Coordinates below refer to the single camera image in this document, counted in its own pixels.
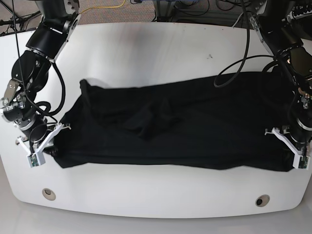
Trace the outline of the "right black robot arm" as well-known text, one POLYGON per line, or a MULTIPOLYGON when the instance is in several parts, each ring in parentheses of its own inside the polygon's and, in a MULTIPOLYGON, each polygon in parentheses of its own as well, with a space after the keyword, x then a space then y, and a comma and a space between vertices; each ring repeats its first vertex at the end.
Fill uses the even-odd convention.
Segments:
POLYGON ((51 131, 46 117, 53 118, 65 103, 65 83, 55 63, 80 19, 77 0, 37 0, 41 21, 26 44, 23 54, 18 54, 9 81, 0 100, 2 117, 14 122, 29 140, 30 153, 51 131), (48 81, 48 72, 54 68, 61 83, 61 100, 55 110, 47 101, 35 102, 37 93, 48 81))

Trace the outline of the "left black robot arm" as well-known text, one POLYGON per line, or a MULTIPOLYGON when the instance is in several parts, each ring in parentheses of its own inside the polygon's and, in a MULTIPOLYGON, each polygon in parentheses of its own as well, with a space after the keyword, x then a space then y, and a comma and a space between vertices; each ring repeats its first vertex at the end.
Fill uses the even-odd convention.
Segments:
POLYGON ((272 56, 263 73, 272 69, 276 80, 259 81, 263 101, 274 113, 266 131, 283 142, 294 159, 308 161, 312 140, 312 55, 296 31, 311 31, 310 0, 253 0, 249 21, 272 56))

